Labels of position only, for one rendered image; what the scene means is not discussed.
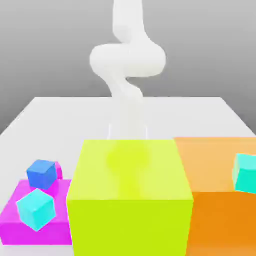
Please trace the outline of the small cyan cube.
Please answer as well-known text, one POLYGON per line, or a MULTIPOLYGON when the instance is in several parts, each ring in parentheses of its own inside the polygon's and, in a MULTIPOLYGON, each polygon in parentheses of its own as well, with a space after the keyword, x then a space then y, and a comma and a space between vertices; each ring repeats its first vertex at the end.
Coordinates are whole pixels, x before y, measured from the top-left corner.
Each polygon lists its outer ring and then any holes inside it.
POLYGON ((35 189, 18 200, 16 206, 21 222, 35 232, 56 217, 54 198, 40 189, 35 189))

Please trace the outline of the large orange box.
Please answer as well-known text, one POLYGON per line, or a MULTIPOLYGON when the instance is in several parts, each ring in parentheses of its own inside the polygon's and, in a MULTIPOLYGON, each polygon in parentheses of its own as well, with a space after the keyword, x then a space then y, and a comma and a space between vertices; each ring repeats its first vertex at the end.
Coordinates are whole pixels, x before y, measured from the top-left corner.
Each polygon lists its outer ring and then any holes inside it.
POLYGON ((256 155, 253 137, 177 137, 194 198, 187 256, 256 256, 256 194, 234 190, 237 153, 256 155))

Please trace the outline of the small turquoise cube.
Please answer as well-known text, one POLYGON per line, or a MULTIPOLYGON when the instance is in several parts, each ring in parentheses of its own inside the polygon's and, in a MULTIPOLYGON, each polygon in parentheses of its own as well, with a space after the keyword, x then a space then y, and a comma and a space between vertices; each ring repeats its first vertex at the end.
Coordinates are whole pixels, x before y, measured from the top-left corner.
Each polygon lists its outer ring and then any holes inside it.
POLYGON ((236 154, 232 181, 235 191, 256 194, 256 155, 236 154))

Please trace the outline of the large yellow-green box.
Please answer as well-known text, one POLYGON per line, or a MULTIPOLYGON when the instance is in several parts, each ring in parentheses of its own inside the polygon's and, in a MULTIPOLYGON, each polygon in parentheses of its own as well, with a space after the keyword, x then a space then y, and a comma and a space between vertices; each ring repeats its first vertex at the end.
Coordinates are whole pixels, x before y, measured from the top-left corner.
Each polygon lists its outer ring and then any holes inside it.
POLYGON ((186 256, 194 198, 174 140, 85 140, 67 194, 74 256, 186 256))

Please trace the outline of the large magenta box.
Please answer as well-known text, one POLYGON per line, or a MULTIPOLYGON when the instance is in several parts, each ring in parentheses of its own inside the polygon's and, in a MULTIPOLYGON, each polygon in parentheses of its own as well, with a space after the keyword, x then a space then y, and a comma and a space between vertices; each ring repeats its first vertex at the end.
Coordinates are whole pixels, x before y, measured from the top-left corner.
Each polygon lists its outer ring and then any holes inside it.
POLYGON ((66 198, 71 181, 57 179, 49 189, 40 189, 54 199, 56 217, 41 230, 34 231, 21 222, 16 202, 35 190, 21 180, 0 214, 0 238, 4 245, 71 245, 72 237, 66 198))

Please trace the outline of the small blue cube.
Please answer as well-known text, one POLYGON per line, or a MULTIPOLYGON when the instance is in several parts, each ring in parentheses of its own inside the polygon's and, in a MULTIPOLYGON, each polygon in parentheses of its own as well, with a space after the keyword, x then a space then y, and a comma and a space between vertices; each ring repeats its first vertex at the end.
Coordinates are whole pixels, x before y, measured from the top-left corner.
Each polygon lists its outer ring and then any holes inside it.
POLYGON ((48 160, 36 160, 26 171, 29 185, 38 189, 49 189, 57 180, 55 163, 48 160))

